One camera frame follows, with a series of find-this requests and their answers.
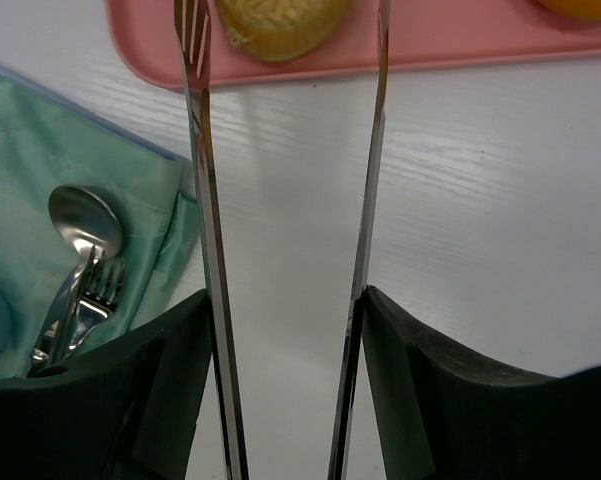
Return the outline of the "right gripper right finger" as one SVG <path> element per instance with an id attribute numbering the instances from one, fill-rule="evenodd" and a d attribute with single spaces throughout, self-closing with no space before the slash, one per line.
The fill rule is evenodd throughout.
<path id="1" fill-rule="evenodd" d="M 601 366 L 489 358 L 366 292 L 363 344 L 390 479 L 601 479 Z"/>

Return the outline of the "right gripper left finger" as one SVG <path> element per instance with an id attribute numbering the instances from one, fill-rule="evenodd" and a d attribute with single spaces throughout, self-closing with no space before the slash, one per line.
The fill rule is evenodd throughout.
<path id="1" fill-rule="evenodd" d="M 0 380 L 0 479 L 182 479 L 211 359 L 198 291 L 32 378 Z"/>

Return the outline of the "metal tongs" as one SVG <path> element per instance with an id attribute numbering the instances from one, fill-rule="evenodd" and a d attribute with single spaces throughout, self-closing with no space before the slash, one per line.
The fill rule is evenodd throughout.
<path id="1" fill-rule="evenodd" d="M 189 117 L 191 163 L 201 217 L 205 284 L 212 308 L 212 346 L 226 475 L 249 476 L 233 325 L 221 229 L 210 120 L 211 14 L 205 1 L 176 1 L 174 28 Z M 350 306 L 327 476 L 347 476 L 352 409 L 364 322 L 376 199 L 385 130 L 390 4 L 378 4 L 378 83 L 369 147 Z"/>

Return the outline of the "round muffin front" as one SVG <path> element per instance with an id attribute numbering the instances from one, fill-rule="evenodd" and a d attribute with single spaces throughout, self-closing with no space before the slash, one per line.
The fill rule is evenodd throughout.
<path id="1" fill-rule="evenodd" d="M 322 46 L 340 27 L 352 3 L 221 0 L 214 5 L 232 46 L 265 63 L 281 63 Z"/>

